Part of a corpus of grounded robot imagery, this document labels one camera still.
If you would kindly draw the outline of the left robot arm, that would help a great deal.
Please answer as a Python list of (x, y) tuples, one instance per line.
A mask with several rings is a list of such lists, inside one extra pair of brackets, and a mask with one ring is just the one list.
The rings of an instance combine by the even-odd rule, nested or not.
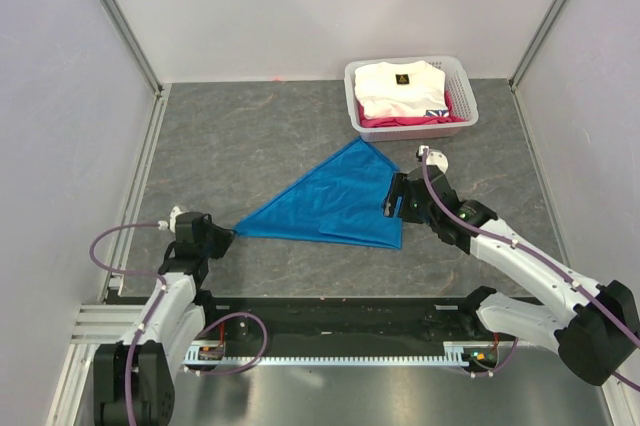
[(192, 342), (208, 339), (219, 328), (219, 315), (202, 290), (209, 262), (222, 258), (236, 232), (216, 225), (210, 214), (183, 212), (147, 223), (133, 223), (101, 233), (134, 228), (169, 230), (174, 240), (156, 271), (124, 270), (123, 276), (155, 280), (141, 313), (119, 339), (98, 346), (93, 358), (93, 421), (96, 425), (167, 425), (175, 404), (174, 381)]

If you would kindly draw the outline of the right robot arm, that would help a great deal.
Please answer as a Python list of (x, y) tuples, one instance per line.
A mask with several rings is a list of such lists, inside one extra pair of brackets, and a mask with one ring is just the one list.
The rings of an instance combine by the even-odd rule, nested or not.
[(442, 242), (495, 267), (535, 298), (530, 304), (477, 288), (457, 317), (465, 337), (504, 333), (542, 346), (593, 386), (618, 377), (638, 350), (639, 314), (627, 286), (617, 280), (604, 285), (556, 261), (489, 207), (460, 199), (439, 167), (394, 174), (383, 211), (428, 225)]

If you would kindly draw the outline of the blue cloth napkin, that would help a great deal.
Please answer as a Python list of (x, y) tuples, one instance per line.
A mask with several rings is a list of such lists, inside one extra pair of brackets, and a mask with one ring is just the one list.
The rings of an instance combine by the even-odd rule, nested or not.
[(403, 225), (384, 215), (397, 165), (356, 139), (309, 170), (235, 226), (254, 238), (399, 250)]

